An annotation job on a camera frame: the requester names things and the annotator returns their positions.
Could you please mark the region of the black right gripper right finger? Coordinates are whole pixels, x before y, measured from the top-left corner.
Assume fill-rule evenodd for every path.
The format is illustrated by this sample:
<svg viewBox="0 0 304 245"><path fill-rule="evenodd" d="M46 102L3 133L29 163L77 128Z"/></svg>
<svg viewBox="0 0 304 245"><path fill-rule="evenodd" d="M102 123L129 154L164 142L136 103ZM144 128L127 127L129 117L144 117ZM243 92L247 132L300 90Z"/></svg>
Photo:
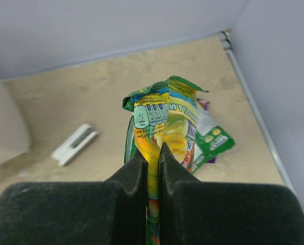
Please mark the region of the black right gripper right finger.
<svg viewBox="0 0 304 245"><path fill-rule="evenodd" d="M159 157L161 244L304 244L304 213L276 184L202 182L167 144Z"/></svg>

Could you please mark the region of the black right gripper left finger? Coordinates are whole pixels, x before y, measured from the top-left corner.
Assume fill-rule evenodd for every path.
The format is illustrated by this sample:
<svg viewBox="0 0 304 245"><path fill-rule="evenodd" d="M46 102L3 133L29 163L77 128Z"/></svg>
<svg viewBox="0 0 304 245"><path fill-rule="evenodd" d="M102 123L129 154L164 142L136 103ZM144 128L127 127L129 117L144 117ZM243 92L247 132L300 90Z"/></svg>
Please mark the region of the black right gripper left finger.
<svg viewBox="0 0 304 245"><path fill-rule="evenodd" d="M0 195L0 244L144 244L147 162L102 182L20 182Z"/></svg>

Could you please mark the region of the yellow green snack packet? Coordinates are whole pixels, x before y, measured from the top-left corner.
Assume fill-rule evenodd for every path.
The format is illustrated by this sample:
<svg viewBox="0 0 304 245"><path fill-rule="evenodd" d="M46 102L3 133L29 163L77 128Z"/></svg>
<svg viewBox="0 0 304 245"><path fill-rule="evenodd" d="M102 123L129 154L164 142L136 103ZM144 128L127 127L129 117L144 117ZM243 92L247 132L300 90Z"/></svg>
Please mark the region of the yellow green snack packet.
<svg viewBox="0 0 304 245"><path fill-rule="evenodd" d="M192 173L203 164L214 163L216 157L230 150L236 143L234 139L220 127L209 113L209 101L197 100L197 126Z"/></svg>

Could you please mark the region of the purple snack packet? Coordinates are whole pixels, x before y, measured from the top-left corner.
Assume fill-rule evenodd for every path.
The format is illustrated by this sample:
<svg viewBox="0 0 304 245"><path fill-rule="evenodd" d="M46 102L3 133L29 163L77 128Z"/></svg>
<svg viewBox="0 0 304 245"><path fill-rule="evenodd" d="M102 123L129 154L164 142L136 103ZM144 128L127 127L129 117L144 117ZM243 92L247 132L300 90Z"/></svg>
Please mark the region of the purple snack packet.
<svg viewBox="0 0 304 245"><path fill-rule="evenodd" d="M197 99L197 144L204 157L201 163L213 164L216 161L216 155L211 150L211 143L214 141L212 130L217 126L209 113L210 102L203 99Z"/></svg>

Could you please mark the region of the green Fox's candy packet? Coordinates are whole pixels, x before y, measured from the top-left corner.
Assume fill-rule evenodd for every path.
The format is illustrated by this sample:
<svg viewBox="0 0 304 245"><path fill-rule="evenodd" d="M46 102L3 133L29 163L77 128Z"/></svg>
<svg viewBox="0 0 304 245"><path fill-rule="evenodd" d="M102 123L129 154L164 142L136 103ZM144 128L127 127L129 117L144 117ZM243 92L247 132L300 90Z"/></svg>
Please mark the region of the green Fox's candy packet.
<svg viewBox="0 0 304 245"><path fill-rule="evenodd" d="M200 86L179 76L130 93L123 109L133 114L133 139L147 161L146 244L159 244L158 161L163 143L176 161L192 170L196 142L197 92Z"/></svg>

